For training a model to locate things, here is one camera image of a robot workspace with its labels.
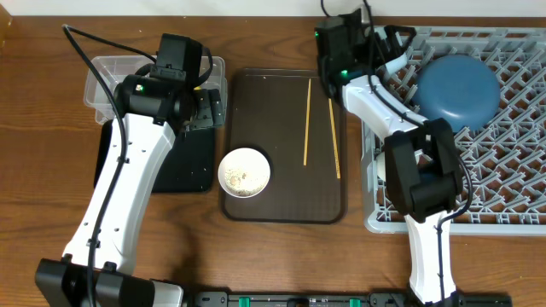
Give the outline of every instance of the wooden chopstick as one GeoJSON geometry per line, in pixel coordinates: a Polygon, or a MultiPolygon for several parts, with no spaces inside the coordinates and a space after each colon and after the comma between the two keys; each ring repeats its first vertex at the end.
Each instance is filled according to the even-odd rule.
{"type": "Polygon", "coordinates": [[[338,142],[335,136],[335,122],[334,122],[334,110],[332,109],[332,100],[328,99],[330,105],[330,124],[332,124],[332,143],[334,144],[334,159],[335,159],[335,173],[338,179],[341,179],[340,174],[340,159],[338,156],[338,142]]]}
{"type": "Polygon", "coordinates": [[[311,78],[307,89],[307,115],[305,120],[304,166],[307,166],[307,142],[309,141],[309,111],[311,110],[311,78]]]}

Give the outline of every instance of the brown tray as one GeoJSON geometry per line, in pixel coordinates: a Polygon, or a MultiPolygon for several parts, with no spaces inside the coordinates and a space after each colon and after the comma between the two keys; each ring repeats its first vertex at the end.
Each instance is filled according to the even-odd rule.
{"type": "Polygon", "coordinates": [[[226,153],[254,148],[271,177],[260,194],[239,199],[222,191],[224,214],[238,221],[334,223],[346,213],[346,117],[332,101],[337,177],[328,98],[313,71],[243,69],[228,110],[226,153]],[[307,165],[303,165],[311,80],[307,165]]]}

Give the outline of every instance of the white bowl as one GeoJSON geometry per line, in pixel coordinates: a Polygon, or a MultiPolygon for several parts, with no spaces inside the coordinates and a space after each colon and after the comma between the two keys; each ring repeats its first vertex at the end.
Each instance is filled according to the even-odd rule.
{"type": "Polygon", "coordinates": [[[239,148],[226,154],[218,167],[220,186],[237,198],[256,196],[267,186],[270,176],[270,163],[258,150],[251,148],[239,148]],[[246,186],[237,191],[234,189],[236,184],[246,186]]]}

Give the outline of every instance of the blue bowl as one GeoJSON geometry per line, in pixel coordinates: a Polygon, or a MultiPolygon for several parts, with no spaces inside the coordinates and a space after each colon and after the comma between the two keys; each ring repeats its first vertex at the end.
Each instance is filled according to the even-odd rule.
{"type": "Polygon", "coordinates": [[[444,118],[458,132],[464,126],[478,130],[497,112],[501,90],[495,73],[466,55],[447,55],[427,65],[417,79],[413,102],[419,114],[444,118]]]}

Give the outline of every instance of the white wall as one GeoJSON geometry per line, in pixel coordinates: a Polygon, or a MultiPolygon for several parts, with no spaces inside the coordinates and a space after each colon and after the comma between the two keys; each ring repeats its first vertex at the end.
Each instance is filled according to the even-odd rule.
{"type": "MultiPolygon", "coordinates": [[[[324,0],[328,12],[360,0],[324,0]]],[[[383,16],[546,16],[546,0],[369,0],[383,16]]],[[[0,0],[12,15],[321,16],[320,0],[0,0]]]]}

